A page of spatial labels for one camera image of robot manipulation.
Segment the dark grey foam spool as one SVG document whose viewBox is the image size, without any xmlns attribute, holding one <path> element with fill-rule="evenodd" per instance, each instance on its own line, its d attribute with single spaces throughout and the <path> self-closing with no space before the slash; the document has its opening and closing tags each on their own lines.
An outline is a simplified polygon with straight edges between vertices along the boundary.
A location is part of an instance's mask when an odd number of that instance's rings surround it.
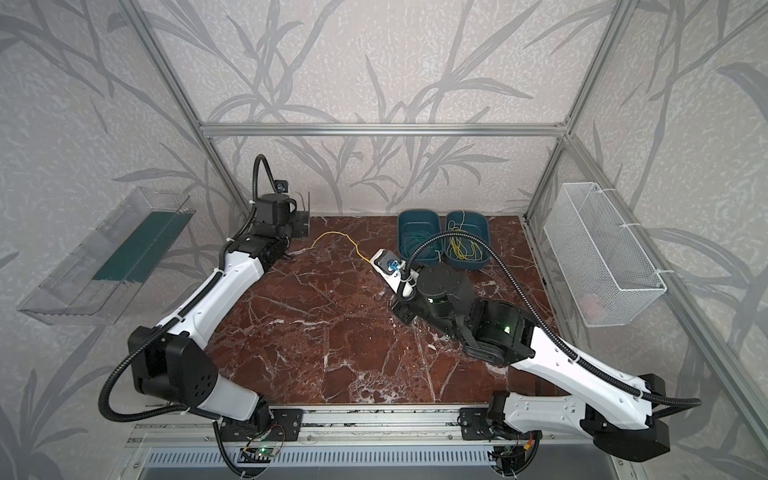
<svg viewBox="0 0 768 480">
<path fill-rule="evenodd" d="M 297 211 L 297 226 L 294 229 L 296 238 L 308 238 L 310 236 L 311 220 L 311 193 L 305 196 L 300 194 L 301 208 Z"/>
</svg>

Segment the right teal plastic bin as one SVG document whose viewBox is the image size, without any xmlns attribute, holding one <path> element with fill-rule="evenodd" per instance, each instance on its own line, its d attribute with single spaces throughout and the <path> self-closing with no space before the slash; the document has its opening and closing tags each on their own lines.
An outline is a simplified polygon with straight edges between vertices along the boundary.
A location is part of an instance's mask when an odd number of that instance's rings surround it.
<svg viewBox="0 0 768 480">
<path fill-rule="evenodd" d="M 488 219 L 477 212 L 467 210 L 451 211 L 445 218 L 447 231 L 460 231 L 480 238 L 490 244 Z M 446 262 L 456 269 L 480 270 L 489 261 L 488 252 L 476 241 L 464 237 L 450 237 L 443 240 Z"/>
</svg>

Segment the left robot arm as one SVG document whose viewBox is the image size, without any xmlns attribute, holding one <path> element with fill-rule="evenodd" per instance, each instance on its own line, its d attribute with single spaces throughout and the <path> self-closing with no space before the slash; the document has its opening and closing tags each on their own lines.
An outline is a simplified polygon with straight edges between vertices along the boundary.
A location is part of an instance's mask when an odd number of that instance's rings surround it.
<svg viewBox="0 0 768 480">
<path fill-rule="evenodd" d="M 256 431 L 274 423 L 268 402 L 258 393 L 224 378 L 207 355 L 207 345 L 241 296 L 276 263 L 291 260 L 294 239 L 309 233 L 309 213 L 274 177 L 267 157 L 255 157 L 250 212 L 222 246 L 207 280 L 173 313 L 152 328 L 138 327 L 128 339 L 128 355 L 107 377 L 98 410 L 107 420 L 132 423 L 173 412 L 228 419 Z M 137 392 L 164 406 L 120 413 L 111 403 L 119 378 L 132 375 Z"/>
</svg>

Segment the teal plastic bin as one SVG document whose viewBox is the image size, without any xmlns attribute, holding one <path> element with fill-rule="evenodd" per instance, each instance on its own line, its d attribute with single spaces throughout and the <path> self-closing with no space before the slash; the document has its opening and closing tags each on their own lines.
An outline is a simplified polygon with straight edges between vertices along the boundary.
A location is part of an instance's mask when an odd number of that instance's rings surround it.
<svg viewBox="0 0 768 480">
<path fill-rule="evenodd" d="M 439 215 L 428 209 L 405 210 L 397 216 L 397 247 L 403 260 L 406 260 L 425 240 L 442 232 Z M 416 257 L 423 265 L 435 265 L 442 260 L 442 247 L 439 242 L 431 243 Z"/>
<path fill-rule="evenodd" d="M 445 218 L 447 231 L 460 231 L 480 238 L 490 244 L 488 219 L 477 212 L 467 210 L 451 211 Z M 450 237 L 443 240 L 446 262 L 456 269 L 480 270 L 489 261 L 488 252 L 476 241 L 464 237 Z"/>
</svg>

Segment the clear plastic wall tray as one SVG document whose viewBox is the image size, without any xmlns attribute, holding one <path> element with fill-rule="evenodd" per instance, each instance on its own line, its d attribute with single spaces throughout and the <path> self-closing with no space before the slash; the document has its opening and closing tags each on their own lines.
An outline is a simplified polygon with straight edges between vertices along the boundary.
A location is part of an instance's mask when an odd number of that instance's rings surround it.
<svg viewBox="0 0 768 480">
<path fill-rule="evenodd" d="M 114 324 L 195 213 L 188 194 L 135 188 L 18 311 L 46 325 Z"/>
</svg>

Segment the green circuit board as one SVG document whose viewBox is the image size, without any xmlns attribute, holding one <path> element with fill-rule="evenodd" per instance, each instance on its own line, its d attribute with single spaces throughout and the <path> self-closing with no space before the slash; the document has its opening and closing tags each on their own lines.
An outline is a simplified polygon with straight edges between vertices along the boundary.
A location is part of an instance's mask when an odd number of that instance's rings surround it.
<svg viewBox="0 0 768 480">
<path fill-rule="evenodd" d="M 240 450 L 238 462 L 244 464 L 266 464 L 280 453 L 277 446 L 249 446 Z"/>
</svg>

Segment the left teal plastic bin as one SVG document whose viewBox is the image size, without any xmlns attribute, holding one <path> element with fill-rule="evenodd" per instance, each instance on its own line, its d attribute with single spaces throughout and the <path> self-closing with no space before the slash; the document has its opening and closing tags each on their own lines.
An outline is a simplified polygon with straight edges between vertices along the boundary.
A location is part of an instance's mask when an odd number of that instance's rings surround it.
<svg viewBox="0 0 768 480">
<path fill-rule="evenodd" d="M 397 216 L 397 247 L 403 260 L 406 260 L 425 240 L 442 232 L 439 215 L 428 209 L 405 210 Z M 435 265 L 442 260 L 442 247 L 439 242 L 431 243 L 416 257 L 423 265 Z"/>
</svg>

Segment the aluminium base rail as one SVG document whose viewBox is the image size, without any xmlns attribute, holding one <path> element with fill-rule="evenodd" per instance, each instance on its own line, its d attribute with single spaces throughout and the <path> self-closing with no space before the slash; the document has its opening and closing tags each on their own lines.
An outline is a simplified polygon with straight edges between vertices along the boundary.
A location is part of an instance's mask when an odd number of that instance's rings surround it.
<svg viewBox="0 0 768 480">
<path fill-rule="evenodd" d="M 223 426 L 164 416 L 138 423 L 112 479 L 643 479 L 645 469 L 576 435 L 493 434 L 486 407 L 315 405 L 277 407 L 277 426 L 248 441 Z M 277 446 L 266 464 L 238 462 L 249 446 Z"/>
</svg>

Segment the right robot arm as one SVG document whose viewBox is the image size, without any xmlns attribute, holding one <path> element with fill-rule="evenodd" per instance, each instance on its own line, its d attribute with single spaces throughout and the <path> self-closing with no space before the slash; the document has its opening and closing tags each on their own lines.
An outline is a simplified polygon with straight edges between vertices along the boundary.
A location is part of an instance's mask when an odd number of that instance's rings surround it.
<svg viewBox="0 0 768 480">
<path fill-rule="evenodd" d="M 458 342 L 471 358 L 533 374 L 564 390 L 562 396 L 494 394 L 486 421 L 495 435 L 539 431 L 576 435 L 632 462 L 669 452 L 665 418 L 702 406 L 700 399 L 669 397 L 661 377 L 629 375 L 594 359 L 555 333 L 530 302 L 517 307 L 481 298 L 465 274 L 443 263 L 417 262 L 422 251 L 449 238 L 480 246 L 515 290 L 522 289 L 493 248 L 464 231 L 440 232 L 406 259 L 381 249 L 370 263 L 393 290 L 391 310 L 404 324 L 419 318 Z"/>
</svg>

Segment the aluminium frame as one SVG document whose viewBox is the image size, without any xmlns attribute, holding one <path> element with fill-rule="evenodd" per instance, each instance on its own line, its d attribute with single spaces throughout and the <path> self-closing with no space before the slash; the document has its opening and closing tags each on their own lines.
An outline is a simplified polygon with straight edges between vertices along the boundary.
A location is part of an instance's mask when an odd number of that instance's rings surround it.
<svg viewBox="0 0 768 480">
<path fill-rule="evenodd" d="M 611 56 L 625 35 L 631 17 L 637 7 L 634 1 L 618 1 L 613 4 L 607 29 L 598 44 L 594 58 L 577 93 L 574 106 L 565 120 L 555 123 L 234 123 L 206 124 L 202 122 L 184 91 L 171 61 L 155 35 L 150 20 L 137 1 L 121 1 L 120 15 L 126 26 L 137 36 L 145 53 L 155 67 L 161 81 L 179 108 L 192 134 L 192 141 L 203 152 L 205 159 L 224 182 L 230 196 L 241 211 L 247 203 L 235 184 L 231 173 L 211 143 L 212 136 L 286 136 L 286 137 L 553 137 L 556 147 L 535 190 L 541 196 L 557 170 L 561 157 L 569 153 L 581 173 L 591 182 L 600 185 L 619 215 L 634 222 L 631 211 L 613 182 L 606 176 L 595 158 L 578 137 L 575 128 L 598 86 L 600 77 L 607 69 Z M 748 376 L 736 355 L 726 346 L 713 324 L 704 316 L 682 280 L 673 275 L 668 284 L 666 302 L 676 316 L 690 342 L 698 349 L 712 373 L 716 376 L 734 409 L 749 428 L 760 447 L 767 446 L 767 399 L 757 384 Z"/>
</svg>

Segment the pink object in basket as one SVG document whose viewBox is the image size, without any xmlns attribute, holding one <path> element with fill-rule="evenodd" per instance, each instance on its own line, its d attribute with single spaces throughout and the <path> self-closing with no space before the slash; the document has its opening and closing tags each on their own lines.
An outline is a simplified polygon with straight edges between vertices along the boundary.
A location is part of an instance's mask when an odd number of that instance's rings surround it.
<svg viewBox="0 0 768 480">
<path fill-rule="evenodd" d="M 595 294 L 586 294 L 578 300 L 582 314 L 589 321 L 596 321 L 605 314 L 601 299 Z"/>
</svg>

